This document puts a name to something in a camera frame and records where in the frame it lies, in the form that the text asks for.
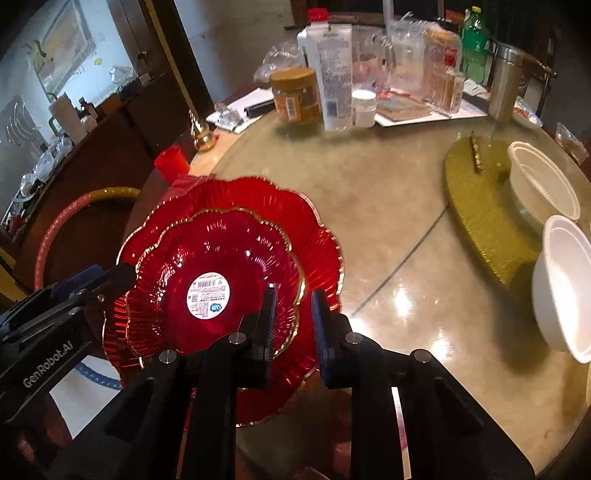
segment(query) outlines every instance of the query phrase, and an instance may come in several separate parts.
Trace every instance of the gold decorative finial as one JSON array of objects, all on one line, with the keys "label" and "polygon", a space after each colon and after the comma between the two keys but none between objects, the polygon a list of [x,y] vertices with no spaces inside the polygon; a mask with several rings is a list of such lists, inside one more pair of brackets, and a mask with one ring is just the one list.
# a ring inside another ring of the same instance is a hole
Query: gold decorative finial
[{"label": "gold decorative finial", "polygon": [[203,122],[191,109],[189,109],[189,120],[191,120],[191,137],[193,137],[195,149],[198,152],[211,150],[216,144],[216,136],[209,129],[207,122]]}]

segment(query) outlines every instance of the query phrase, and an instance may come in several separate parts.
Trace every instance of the green plastic bottle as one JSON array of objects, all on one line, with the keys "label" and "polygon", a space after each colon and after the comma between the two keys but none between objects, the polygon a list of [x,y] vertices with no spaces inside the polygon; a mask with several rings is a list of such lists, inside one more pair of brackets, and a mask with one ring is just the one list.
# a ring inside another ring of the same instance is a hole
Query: green plastic bottle
[{"label": "green plastic bottle", "polygon": [[480,17],[480,7],[472,7],[470,15],[464,19],[462,46],[464,48],[462,71],[475,82],[484,82],[484,70],[488,53],[489,33]]}]

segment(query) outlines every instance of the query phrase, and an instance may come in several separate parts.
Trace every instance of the red glass plate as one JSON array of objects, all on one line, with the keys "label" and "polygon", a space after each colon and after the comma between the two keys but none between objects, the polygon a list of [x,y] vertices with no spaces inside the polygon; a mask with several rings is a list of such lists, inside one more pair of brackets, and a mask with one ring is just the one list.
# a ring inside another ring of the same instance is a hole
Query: red glass plate
[{"label": "red glass plate", "polygon": [[138,356],[193,353],[238,329],[268,284],[277,289],[272,348],[291,343],[303,278],[287,236],[245,210],[204,212],[169,226],[138,261],[127,340]]},{"label": "red glass plate", "polygon": [[[323,288],[331,310],[340,308],[338,294],[344,270],[340,246],[322,224],[312,203],[300,193],[279,189],[258,177],[230,181],[214,179],[204,183],[196,180],[196,185],[186,194],[158,205],[146,222],[125,241],[118,262],[136,265],[141,254],[158,240],[162,231],[179,219],[205,209],[235,207],[256,212],[261,219],[273,222],[288,235],[292,253],[300,262],[306,282],[300,303],[298,332],[289,348],[273,361],[270,390],[241,392],[248,401],[238,402],[238,421],[248,424],[280,411],[316,365],[310,292]],[[139,368],[139,359],[130,349],[123,351],[114,347],[126,341],[124,305],[123,298],[116,301],[115,314],[107,317],[105,323],[105,353],[121,373],[122,380]]]}]

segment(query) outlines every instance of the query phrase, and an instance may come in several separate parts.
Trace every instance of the yellow glitter tray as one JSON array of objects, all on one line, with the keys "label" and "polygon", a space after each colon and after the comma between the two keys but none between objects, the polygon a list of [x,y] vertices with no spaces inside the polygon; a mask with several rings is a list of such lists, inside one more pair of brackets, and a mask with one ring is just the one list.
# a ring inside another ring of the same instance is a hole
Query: yellow glitter tray
[{"label": "yellow glitter tray", "polygon": [[452,209],[487,269],[528,313],[540,234],[519,214],[513,198],[507,143],[478,138],[484,171],[477,173],[469,138],[454,143],[445,160]]}]

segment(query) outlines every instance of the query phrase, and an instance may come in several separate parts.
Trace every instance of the red plastic cup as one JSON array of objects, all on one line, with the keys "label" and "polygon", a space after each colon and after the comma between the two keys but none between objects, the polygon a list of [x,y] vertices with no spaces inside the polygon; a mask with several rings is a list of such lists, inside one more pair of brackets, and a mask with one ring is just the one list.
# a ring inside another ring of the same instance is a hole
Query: red plastic cup
[{"label": "red plastic cup", "polygon": [[162,151],[156,160],[154,167],[162,174],[164,179],[172,184],[183,173],[189,173],[189,162],[181,152],[181,147],[173,145]]}]

